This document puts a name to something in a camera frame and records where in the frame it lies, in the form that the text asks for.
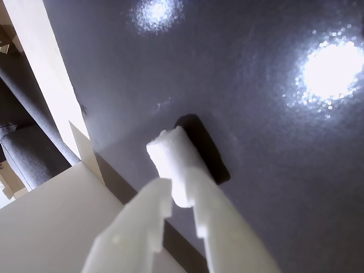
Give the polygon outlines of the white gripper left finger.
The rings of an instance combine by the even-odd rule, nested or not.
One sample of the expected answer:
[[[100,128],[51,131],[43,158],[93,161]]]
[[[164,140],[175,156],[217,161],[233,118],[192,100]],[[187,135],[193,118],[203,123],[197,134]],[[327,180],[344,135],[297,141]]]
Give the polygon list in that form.
[[[83,272],[151,272],[172,215],[172,182],[156,178],[128,202],[96,237]]]

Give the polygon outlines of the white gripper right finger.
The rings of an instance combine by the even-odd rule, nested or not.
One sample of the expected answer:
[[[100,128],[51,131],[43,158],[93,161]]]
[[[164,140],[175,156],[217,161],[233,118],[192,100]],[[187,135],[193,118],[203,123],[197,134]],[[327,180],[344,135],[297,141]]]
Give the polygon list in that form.
[[[280,272],[262,241],[202,170],[188,170],[188,201],[210,272]]]

